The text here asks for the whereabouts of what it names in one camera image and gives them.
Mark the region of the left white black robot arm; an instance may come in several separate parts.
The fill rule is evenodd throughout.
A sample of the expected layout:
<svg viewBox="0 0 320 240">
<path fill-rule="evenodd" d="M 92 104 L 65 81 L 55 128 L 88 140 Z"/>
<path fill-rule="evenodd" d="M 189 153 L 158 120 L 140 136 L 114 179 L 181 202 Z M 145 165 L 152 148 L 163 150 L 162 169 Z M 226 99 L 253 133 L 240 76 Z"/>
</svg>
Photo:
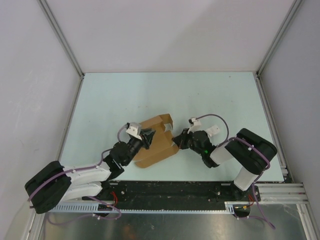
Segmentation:
<svg viewBox="0 0 320 240">
<path fill-rule="evenodd" d="M 111 193 L 110 181 L 124 173 L 141 149 L 150 149 L 156 130 L 130 124 L 126 133 L 129 141 L 119 141 L 103 151 L 94 165 L 67 167 L 57 160 L 46 165 L 24 185 L 30 208 L 44 214 L 68 200 L 107 199 Z"/>
</svg>

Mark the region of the brown cardboard box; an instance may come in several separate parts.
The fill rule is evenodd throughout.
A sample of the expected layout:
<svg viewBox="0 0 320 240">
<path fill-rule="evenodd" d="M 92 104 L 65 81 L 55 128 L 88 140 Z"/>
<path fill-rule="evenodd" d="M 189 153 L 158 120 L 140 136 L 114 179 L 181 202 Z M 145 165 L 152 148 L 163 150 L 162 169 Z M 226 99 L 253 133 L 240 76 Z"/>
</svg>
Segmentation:
<svg viewBox="0 0 320 240">
<path fill-rule="evenodd" d="M 142 169 L 175 155 L 179 148 L 173 142 L 173 119 L 169 113 L 160 114 L 140 123 L 143 129 L 152 128 L 155 134 L 149 149 L 141 148 L 134 157 L 134 164 Z"/>
</svg>

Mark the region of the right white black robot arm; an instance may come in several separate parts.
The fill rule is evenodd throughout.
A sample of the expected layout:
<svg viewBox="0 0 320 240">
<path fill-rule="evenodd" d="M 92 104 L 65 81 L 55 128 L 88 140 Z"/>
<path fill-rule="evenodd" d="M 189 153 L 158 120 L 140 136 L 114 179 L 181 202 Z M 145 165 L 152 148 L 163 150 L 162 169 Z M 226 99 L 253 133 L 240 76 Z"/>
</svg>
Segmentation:
<svg viewBox="0 0 320 240">
<path fill-rule="evenodd" d="M 249 188 L 270 168 L 270 162 L 277 155 L 277 148 L 254 132 L 242 128 L 235 137 L 220 145 L 213 145 L 204 130 L 195 132 L 188 128 L 172 138 L 180 150 L 190 149 L 201 156 L 208 168 L 217 168 L 231 159 L 241 164 L 241 169 L 226 193 L 228 200 L 242 201 L 249 194 Z"/>
</svg>

